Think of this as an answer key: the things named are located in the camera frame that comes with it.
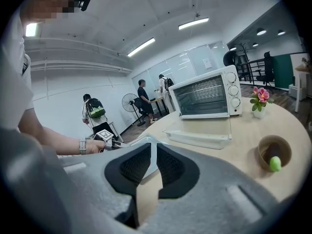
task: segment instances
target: wristwatch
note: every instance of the wristwatch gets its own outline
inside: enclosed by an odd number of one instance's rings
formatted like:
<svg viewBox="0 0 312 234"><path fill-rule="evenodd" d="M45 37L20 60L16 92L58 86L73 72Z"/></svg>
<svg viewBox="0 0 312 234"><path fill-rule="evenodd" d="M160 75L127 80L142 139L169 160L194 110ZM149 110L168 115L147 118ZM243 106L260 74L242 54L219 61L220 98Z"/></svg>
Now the wristwatch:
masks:
<svg viewBox="0 0 312 234"><path fill-rule="evenodd" d="M79 151L81 155L85 155L86 154L86 138L81 138L80 139L80 143L79 143Z"/></svg>

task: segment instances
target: black shirt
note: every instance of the black shirt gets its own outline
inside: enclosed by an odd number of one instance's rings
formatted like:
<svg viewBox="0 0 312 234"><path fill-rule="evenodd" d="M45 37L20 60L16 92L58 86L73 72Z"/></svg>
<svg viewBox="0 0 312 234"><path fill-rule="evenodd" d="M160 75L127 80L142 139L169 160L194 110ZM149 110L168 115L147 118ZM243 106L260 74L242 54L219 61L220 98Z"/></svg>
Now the black shirt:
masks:
<svg viewBox="0 0 312 234"><path fill-rule="evenodd" d="M149 99L148 99L148 96L147 96L147 94L146 94L146 92L145 92L145 90L144 90L144 88L142 88L142 87L139 87L139 88L137 89L137 95L138 95L139 98L141 99L141 102L142 102L142 103L147 103L147 102L144 101L144 100L141 98L141 96L144 96L147 100L149 100Z"/></svg>

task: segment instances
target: white shirt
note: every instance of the white shirt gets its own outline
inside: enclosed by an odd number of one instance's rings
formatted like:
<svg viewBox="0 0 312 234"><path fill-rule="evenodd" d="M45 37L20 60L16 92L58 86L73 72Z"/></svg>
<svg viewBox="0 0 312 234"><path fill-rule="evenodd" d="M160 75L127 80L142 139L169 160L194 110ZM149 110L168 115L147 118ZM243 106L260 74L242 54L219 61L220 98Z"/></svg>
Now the white shirt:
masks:
<svg viewBox="0 0 312 234"><path fill-rule="evenodd" d="M0 126L16 129L25 110L33 108L30 58L25 54L20 11L11 17L0 43Z"/></svg>
<svg viewBox="0 0 312 234"><path fill-rule="evenodd" d="M162 93L165 94L167 90L165 89L165 80L168 79L167 77L163 77L159 79L159 86L162 87Z"/></svg>
<svg viewBox="0 0 312 234"><path fill-rule="evenodd" d="M91 118L86 110L86 103L87 101L83 104L82 108L82 118L87 119L89 121L89 126L90 127L96 127L99 126L100 124L106 122L106 118L104 116L100 116L97 118Z"/></svg>

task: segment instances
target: oven control knob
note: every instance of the oven control knob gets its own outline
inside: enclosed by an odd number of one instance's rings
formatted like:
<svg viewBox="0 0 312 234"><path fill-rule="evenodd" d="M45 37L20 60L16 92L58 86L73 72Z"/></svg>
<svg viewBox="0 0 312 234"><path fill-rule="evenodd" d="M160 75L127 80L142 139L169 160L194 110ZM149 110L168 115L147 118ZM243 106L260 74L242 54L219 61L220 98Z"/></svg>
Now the oven control knob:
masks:
<svg viewBox="0 0 312 234"><path fill-rule="evenodd" d="M233 83L236 81L236 75L233 72L229 72L226 74L226 79L230 82Z"/></svg>
<svg viewBox="0 0 312 234"><path fill-rule="evenodd" d="M231 100L231 104L232 104L232 106L233 107L238 107L239 105L240 105L240 99L239 98L233 98L232 100Z"/></svg>
<svg viewBox="0 0 312 234"><path fill-rule="evenodd" d="M235 96L238 94L238 87L237 86L231 86L229 87L229 94L231 96Z"/></svg>

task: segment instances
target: brown cup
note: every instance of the brown cup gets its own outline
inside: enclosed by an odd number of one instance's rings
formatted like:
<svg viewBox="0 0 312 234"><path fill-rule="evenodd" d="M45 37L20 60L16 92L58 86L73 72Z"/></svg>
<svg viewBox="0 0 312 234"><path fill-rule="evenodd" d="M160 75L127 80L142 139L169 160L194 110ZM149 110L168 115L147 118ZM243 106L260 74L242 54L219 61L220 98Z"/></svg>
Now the brown cup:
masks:
<svg viewBox="0 0 312 234"><path fill-rule="evenodd" d="M280 136L268 135L263 137L258 144L259 164L269 172L270 159L273 156L278 156L281 160L281 166L286 166L292 157L292 150L289 143Z"/></svg>

